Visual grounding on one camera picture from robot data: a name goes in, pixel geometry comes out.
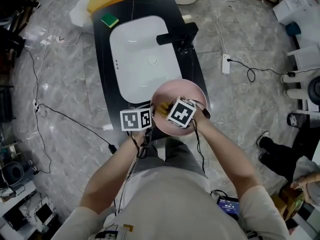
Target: black and white marker cube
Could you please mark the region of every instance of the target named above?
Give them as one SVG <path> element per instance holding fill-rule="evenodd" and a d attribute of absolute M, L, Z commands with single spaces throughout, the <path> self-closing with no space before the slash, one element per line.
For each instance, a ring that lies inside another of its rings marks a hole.
<path fill-rule="evenodd" d="M 180 128 L 186 128 L 196 110 L 196 103 L 193 100 L 179 96 L 166 119 Z"/>
<path fill-rule="evenodd" d="M 120 111 L 122 131 L 141 131 L 152 126 L 151 108 L 136 108 Z"/>

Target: gray marble floor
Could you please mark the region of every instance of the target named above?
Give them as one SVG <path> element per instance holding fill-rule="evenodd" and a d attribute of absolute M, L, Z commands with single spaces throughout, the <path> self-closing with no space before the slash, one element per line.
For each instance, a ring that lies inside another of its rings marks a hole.
<path fill-rule="evenodd" d="M 38 75 L 45 48 L 49 48 L 41 41 L 46 40 L 50 9 L 49 36 L 57 29 L 57 36 L 64 38 L 64 44 L 68 45 L 73 44 L 82 32 L 72 25 L 69 17 L 69 11 L 78 0 L 39 1 L 41 7 L 22 33 Z M 261 0 L 235 1 L 255 8 L 222 0 L 197 0 L 179 8 L 183 15 L 191 15 L 199 28 L 194 46 L 209 93 L 212 122 L 245 150 L 264 186 L 272 193 L 285 181 L 259 163 L 262 151 L 255 146 L 255 141 L 263 131 L 269 130 L 276 142 L 291 145 L 296 132 L 287 126 L 286 117 L 297 104 L 283 96 L 283 86 L 274 74 L 256 72 L 256 81 L 251 83 L 246 70 L 233 63 L 230 74 L 221 73 L 224 49 L 216 16 L 226 52 L 232 59 L 246 65 L 288 71 L 292 65 L 286 52 L 294 48 L 284 27 L 277 23 L 271 5 Z M 32 64 L 30 55 L 24 51 L 11 75 L 10 81 L 15 86 L 12 99 L 16 116 L 12 128 L 23 141 L 21 149 L 24 153 L 33 158 L 40 169 L 48 171 L 50 161 L 44 153 L 34 114 L 36 79 Z M 110 130 L 92 34 L 82 34 L 74 46 L 54 43 L 50 47 L 39 80 L 38 103 L 45 103 L 94 126 L 90 128 L 110 142 L 116 142 Z M 40 191 L 50 196 L 58 213 L 65 219 L 78 204 L 90 176 L 111 154 L 104 141 L 81 126 L 51 111 L 48 111 L 49 118 L 44 110 L 40 112 L 44 117 L 38 116 L 39 130 L 52 163 L 50 174 L 39 173 L 35 183 Z M 200 162 L 194 134 L 183 140 Z M 232 184 L 203 138 L 201 150 L 212 189 L 219 188 L 234 195 Z"/>

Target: gray shorts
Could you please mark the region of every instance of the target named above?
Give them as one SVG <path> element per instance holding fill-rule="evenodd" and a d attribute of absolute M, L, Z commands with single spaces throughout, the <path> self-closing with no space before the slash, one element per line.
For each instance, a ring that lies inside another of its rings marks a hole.
<path fill-rule="evenodd" d="M 165 161 L 158 157 L 156 147 L 150 145 L 147 150 L 147 156 L 137 161 L 133 173 L 161 166 L 188 170 L 207 178 L 187 145 L 175 137 L 167 137 L 165 139 Z"/>

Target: black faucet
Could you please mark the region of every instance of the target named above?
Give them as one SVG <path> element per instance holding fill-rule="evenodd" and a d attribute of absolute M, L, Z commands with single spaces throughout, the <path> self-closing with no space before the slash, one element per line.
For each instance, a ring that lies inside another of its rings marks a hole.
<path fill-rule="evenodd" d="M 182 27 L 172 29 L 167 34 L 157 35 L 156 42 L 160 46 L 176 43 L 178 49 L 189 50 L 193 47 L 192 42 L 194 41 L 198 30 L 196 23 L 186 23 Z"/>

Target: white sink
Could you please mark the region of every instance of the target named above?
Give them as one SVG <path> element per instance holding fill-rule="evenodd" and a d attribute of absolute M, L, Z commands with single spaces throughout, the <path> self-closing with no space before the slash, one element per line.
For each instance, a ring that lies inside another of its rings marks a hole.
<path fill-rule="evenodd" d="M 165 21 L 158 16 L 119 24 L 111 32 L 116 79 L 127 102 L 149 101 L 163 83 L 182 78 L 172 44 L 158 45 L 156 41 L 158 35 L 166 33 Z"/>

